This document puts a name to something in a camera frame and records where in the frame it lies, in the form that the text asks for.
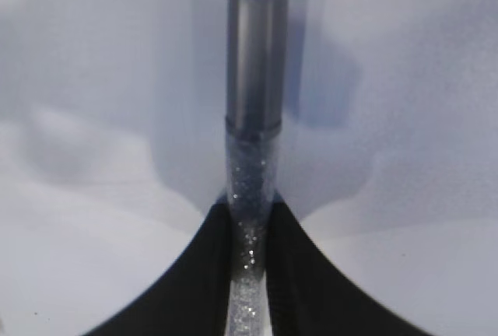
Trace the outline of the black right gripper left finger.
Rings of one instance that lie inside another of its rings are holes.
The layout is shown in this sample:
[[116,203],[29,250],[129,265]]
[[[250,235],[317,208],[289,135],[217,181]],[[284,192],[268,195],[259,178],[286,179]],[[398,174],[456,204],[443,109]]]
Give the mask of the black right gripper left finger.
[[89,335],[224,335],[232,225],[215,203],[187,248],[137,299]]

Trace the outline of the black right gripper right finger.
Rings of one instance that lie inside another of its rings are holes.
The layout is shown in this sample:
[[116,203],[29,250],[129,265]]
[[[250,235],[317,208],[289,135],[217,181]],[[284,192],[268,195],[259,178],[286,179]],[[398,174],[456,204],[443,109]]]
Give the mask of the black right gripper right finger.
[[274,335],[422,334],[348,280],[283,201],[268,222],[266,277]]

